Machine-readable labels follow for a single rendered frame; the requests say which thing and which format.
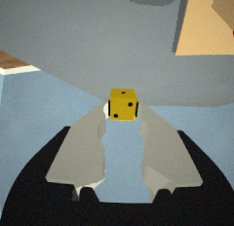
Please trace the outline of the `tan flat mat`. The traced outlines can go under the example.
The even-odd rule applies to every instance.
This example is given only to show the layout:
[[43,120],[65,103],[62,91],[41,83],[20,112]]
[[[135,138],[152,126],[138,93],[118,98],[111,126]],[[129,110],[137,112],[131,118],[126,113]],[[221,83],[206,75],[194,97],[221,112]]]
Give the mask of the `tan flat mat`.
[[176,56],[234,55],[234,0],[187,0]]

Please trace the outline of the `yellow die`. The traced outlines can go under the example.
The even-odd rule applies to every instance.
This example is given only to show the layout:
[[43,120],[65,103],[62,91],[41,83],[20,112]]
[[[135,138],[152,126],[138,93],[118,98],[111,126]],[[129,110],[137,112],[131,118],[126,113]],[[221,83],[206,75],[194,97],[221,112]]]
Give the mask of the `yellow die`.
[[136,116],[137,95],[134,89],[112,89],[110,120],[133,121]]

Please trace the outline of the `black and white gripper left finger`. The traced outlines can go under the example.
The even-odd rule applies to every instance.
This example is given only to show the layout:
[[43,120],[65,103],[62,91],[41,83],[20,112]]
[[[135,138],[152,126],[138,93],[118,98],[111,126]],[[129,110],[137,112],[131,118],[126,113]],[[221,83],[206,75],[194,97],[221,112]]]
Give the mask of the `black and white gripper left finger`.
[[0,226],[21,226],[46,207],[78,201],[82,187],[95,189],[104,180],[101,139],[108,116],[110,101],[106,99],[65,126],[29,160],[8,194]]

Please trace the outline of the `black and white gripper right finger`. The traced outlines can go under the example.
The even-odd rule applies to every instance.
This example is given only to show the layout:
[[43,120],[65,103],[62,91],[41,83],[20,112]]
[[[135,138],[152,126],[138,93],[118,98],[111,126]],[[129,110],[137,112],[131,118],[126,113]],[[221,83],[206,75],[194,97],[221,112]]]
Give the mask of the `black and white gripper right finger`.
[[185,132],[139,100],[135,116],[144,139],[141,178],[150,203],[165,188],[173,203],[197,207],[234,226],[234,190],[214,161]]

